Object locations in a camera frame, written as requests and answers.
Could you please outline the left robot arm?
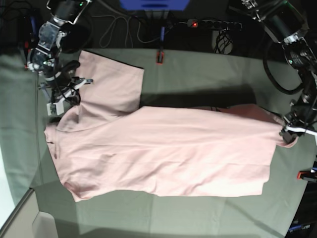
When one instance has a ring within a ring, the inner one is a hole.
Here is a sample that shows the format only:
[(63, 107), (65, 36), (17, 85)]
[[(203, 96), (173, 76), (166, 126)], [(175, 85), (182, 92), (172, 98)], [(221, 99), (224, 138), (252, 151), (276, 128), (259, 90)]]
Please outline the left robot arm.
[[(304, 134), (317, 135), (317, 35), (304, 27), (305, 21), (287, 0), (243, 0), (246, 14), (264, 26), (270, 36), (263, 55), (264, 70), (274, 87), (287, 95), (300, 93), (291, 104), (284, 119), (281, 136), (286, 143)], [(287, 63), (298, 72), (301, 83), (295, 89), (283, 88), (268, 68), (268, 52), (272, 44), (279, 44)]]

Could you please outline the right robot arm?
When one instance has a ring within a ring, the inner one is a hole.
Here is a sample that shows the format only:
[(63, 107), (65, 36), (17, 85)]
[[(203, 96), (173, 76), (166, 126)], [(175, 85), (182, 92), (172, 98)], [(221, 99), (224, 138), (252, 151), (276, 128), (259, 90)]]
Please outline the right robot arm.
[(52, 89), (50, 104), (66, 101), (74, 106), (80, 103), (75, 84), (85, 80), (69, 73), (77, 69), (80, 63), (73, 60), (62, 65), (59, 56), (63, 51), (63, 39), (69, 34), (64, 30), (64, 26), (75, 25), (91, 3), (91, 0), (47, 1), (46, 7), (51, 11), (51, 17), (39, 28), (38, 43), (28, 53), (27, 68), (44, 76), (47, 85)]

